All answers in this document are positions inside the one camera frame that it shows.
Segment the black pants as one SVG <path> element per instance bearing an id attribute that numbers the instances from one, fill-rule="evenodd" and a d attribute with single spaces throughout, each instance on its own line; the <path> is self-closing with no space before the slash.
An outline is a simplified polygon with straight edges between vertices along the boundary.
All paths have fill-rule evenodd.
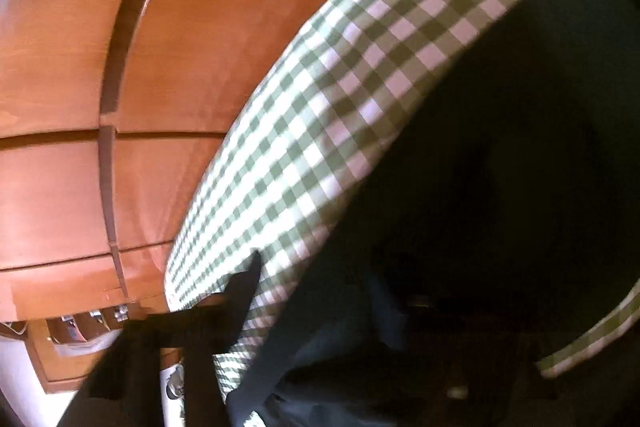
<path id="1" fill-rule="evenodd" d="M 639 277 L 639 0 L 523 0 L 364 181 L 233 425 L 634 426 L 639 329 L 542 377 Z"/>

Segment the wooden shelf unit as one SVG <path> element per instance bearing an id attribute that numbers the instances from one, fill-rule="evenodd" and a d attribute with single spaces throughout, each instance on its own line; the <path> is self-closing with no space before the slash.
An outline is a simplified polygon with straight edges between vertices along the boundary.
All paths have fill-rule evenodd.
<path id="1" fill-rule="evenodd" d="M 1 321 L 21 326 L 18 339 L 44 393 L 75 391 L 127 321 L 137 303 L 167 310 L 162 286 L 1 287 Z"/>

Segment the green checkered bed sheet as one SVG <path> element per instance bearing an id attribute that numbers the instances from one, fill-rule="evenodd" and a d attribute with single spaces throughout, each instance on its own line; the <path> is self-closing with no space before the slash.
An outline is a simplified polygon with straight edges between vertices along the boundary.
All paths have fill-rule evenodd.
<path id="1" fill-rule="evenodd" d="M 171 251 L 168 303 L 250 276 L 242 333 L 186 355 L 184 421 L 232 424 L 228 396 L 350 202 L 464 51 L 523 0 L 328 0 L 232 124 Z M 538 363 L 558 378 L 639 329 L 639 277 L 596 325 Z"/>

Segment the orange wooden wardrobe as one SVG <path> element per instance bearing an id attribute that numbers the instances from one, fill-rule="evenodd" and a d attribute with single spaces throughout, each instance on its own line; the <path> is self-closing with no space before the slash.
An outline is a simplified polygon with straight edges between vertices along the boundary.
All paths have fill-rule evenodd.
<path id="1" fill-rule="evenodd" d="M 1 0 L 1 317 L 153 296 L 209 159 L 326 0 Z"/>

